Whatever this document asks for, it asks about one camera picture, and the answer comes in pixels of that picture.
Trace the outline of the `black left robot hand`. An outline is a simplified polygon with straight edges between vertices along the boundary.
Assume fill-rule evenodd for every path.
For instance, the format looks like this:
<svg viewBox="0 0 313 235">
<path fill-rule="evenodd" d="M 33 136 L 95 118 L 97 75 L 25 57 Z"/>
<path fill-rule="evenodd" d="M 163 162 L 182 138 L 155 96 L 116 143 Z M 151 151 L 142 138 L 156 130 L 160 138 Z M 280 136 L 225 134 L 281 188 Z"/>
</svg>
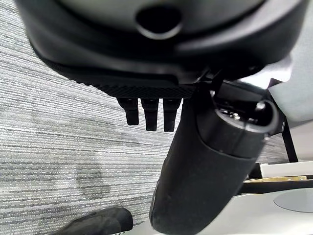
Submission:
<svg viewBox="0 0 313 235">
<path fill-rule="evenodd" d="M 174 132 L 152 227 L 195 235 L 242 187 L 286 116 L 245 83 L 286 64 L 307 0 L 18 0 L 30 45 L 58 74 L 115 97 L 128 125 Z"/>
</svg>

